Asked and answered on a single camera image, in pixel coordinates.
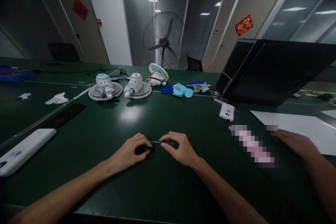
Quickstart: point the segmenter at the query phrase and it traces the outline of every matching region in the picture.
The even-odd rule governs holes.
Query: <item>door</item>
[[[238,39],[254,39],[277,0],[239,0],[211,72],[221,72]],[[253,28],[238,37],[236,24],[251,15]]]
[[[75,0],[61,0],[89,63],[110,64],[91,0],[79,0],[87,9],[83,20],[73,9]]]

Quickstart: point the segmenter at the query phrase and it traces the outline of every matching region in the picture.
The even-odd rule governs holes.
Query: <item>hand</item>
[[[167,143],[162,143],[161,146],[166,151],[168,151],[177,161],[189,167],[193,167],[200,160],[200,157],[191,147],[189,140],[185,134],[170,131],[168,134],[161,137],[160,141],[169,139],[174,140],[180,144],[178,149],[174,149]]]
[[[127,139],[127,141],[114,153],[109,159],[103,161],[103,166],[107,171],[108,176],[126,170],[128,167],[144,160],[150,151],[146,151],[140,155],[135,154],[135,148],[139,145],[146,144],[152,147],[153,145],[141,133]]]
[[[314,156],[320,156],[319,150],[306,136],[279,129],[278,138],[304,160]]]

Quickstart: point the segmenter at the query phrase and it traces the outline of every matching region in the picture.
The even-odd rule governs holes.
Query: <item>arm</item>
[[[91,170],[50,192],[15,215],[9,223],[56,223],[79,200],[108,177],[142,161],[150,153],[135,155],[141,144],[152,146],[144,135],[136,134],[109,159],[100,162]]]
[[[320,154],[308,137],[282,129],[278,130],[278,136],[303,159],[318,197],[336,223],[336,168]]]
[[[161,137],[160,141],[168,139],[177,141],[180,144],[178,149],[166,143],[162,143],[161,146],[177,161],[191,167],[197,173],[230,223],[267,223],[232,186],[195,153],[185,134],[169,132]]]

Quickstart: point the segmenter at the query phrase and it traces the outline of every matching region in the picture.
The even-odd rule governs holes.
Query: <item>glass wall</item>
[[[286,0],[263,39],[336,44],[336,0]]]
[[[144,67],[150,63],[161,65],[162,51],[145,50],[143,40],[148,23],[154,15],[160,15],[163,12],[176,14],[178,20],[181,19],[184,23],[181,31],[175,32],[176,34],[180,32],[180,35],[176,36],[175,41],[172,41],[173,38],[170,41],[175,48],[175,53],[179,54],[179,61],[169,61],[167,58],[164,67],[187,69],[186,55],[202,61],[220,4],[221,0],[124,0],[133,64]],[[153,21],[151,23],[153,27],[150,31],[153,32],[146,32],[145,40],[153,40],[155,45],[159,43],[162,31],[159,24]]]

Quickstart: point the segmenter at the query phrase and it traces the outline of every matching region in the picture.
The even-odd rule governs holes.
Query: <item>forearm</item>
[[[22,210],[10,223],[56,223],[109,175],[101,162]]]
[[[336,223],[336,168],[322,155],[304,159],[316,192]]]
[[[267,223],[266,220],[221,176],[219,176],[204,159],[192,166],[205,183],[225,216],[232,223]]]

